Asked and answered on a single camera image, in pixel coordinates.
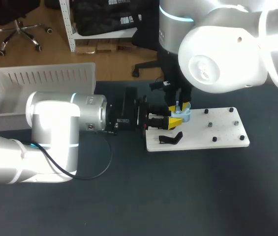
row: office chair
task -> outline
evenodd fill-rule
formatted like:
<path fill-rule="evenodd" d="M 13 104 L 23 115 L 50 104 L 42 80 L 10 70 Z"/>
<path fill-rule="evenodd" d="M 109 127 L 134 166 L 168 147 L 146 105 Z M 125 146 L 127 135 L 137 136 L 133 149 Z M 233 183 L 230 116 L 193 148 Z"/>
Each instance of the office chair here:
<path fill-rule="evenodd" d="M 158 51 L 159 0 L 135 0 L 134 2 L 139 4 L 138 8 L 140 8 L 140 4 L 145 3 L 148 9 L 142 13 L 140 9 L 133 10 L 133 19 L 138 30 L 132 37 L 132 44 L 141 48 Z M 141 21 L 137 18 L 138 14 L 142 14 Z M 132 76 L 138 78 L 140 76 L 139 69 L 155 67 L 161 67 L 159 60 L 135 64 Z"/>
<path fill-rule="evenodd" d="M 40 0 L 0 0 L 0 25 L 5 25 L 11 21 L 14 23 L 13 28 L 0 29 L 1 32 L 11 32 L 11 34 L 2 42 L 0 56 L 6 54 L 5 48 L 11 38 L 21 34 L 29 39 L 35 46 L 37 51 L 41 51 L 42 48 L 37 41 L 37 39 L 27 32 L 28 29 L 32 28 L 43 28 L 48 34 L 52 33 L 52 29 L 44 24 L 36 24 L 24 26 L 23 22 L 19 18 L 25 18 L 26 14 L 38 8 L 40 5 Z"/>

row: white board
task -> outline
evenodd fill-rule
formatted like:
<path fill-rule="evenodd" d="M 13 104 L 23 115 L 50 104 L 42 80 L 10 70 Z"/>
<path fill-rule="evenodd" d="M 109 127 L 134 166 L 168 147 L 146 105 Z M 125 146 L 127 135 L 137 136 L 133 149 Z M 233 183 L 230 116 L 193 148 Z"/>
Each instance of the white board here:
<path fill-rule="evenodd" d="M 174 130 L 162 130 L 150 128 L 146 131 L 148 151 L 177 151 L 212 148 L 242 148 L 248 147 L 249 138 L 236 108 L 229 112 L 230 108 L 212 108 L 205 114 L 205 109 L 191 110 L 189 122 L 183 123 Z M 183 137 L 176 145 L 160 144 L 158 137 L 165 135 L 174 138 L 180 131 Z"/>

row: chair wheel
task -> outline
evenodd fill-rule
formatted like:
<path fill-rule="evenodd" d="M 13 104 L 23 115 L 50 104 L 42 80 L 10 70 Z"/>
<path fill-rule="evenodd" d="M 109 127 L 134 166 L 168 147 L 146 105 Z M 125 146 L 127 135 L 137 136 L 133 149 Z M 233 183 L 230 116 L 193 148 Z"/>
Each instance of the chair wheel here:
<path fill-rule="evenodd" d="M 3 57 L 5 55 L 5 50 L 0 50 L 0 56 Z"/>
<path fill-rule="evenodd" d="M 52 28 L 47 28 L 45 31 L 49 34 L 52 34 Z"/>
<path fill-rule="evenodd" d="M 42 50 L 42 48 L 41 48 L 40 45 L 36 45 L 36 46 L 35 46 L 35 49 L 36 49 L 36 51 L 39 51 L 39 52 L 41 52 L 41 50 Z"/>
<path fill-rule="evenodd" d="M 132 77 L 139 78 L 139 77 L 140 77 L 139 71 L 134 70 L 134 71 L 132 72 Z"/>

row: plastic crate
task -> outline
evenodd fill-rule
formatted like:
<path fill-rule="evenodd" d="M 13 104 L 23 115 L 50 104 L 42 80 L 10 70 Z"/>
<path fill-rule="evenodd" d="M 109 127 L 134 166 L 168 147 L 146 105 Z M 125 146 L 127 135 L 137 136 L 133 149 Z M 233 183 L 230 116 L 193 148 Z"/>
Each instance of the plastic crate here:
<path fill-rule="evenodd" d="M 0 68 L 0 131 L 30 129 L 26 101 L 35 91 L 93 94 L 95 63 Z"/>

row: cable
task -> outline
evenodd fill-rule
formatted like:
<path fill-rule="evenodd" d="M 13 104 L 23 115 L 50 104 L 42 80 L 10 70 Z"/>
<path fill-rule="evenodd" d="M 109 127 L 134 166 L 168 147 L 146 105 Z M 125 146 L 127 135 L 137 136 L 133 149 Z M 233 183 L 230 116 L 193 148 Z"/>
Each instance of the cable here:
<path fill-rule="evenodd" d="M 111 146 L 110 146 L 110 143 L 107 141 L 107 139 L 104 137 L 104 140 L 106 141 L 107 145 L 108 145 L 108 148 L 109 148 L 109 151 L 110 151 L 110 159 L 109 159 L 109 162 L 108 162 L 108 165 L 106 166 L 106 168 L 100 172 L 99 174 L 95 175 L 95 176 L 91 176 L 91 177 L 81 177 L 81 176 L 77 176 L 77 175 L 73 175 L 71 173 L 69 173 L 68 171 L 66 171 L 65 169 L 63 169 L 61 166 L 59 166 L 55 160 L 49 155 L 49 153 L 46 151 L 46 149 L 44 149 L 40 144 L 34 142 L 34 141 L 22 141 L 23 144 L 26 144 L 26 145 L 30 145 L 30 144 L 33 144 L 35 145 L 36 147 L 39 148 L 39 150 L 41 150 L 41 152 L 62 172 L 64 173 L 65 175 L 73 178 L 73 179 L 78 179 L 78 180 L 92 180 L 92 179 L 95 179 L 95 178 L 98 178 L 100 177 L 102 174 L 104 174 L 106 172 L 106 170 L 109 168 L 112 160 L 113 160 L 113 152 L 111 151 Z"/>

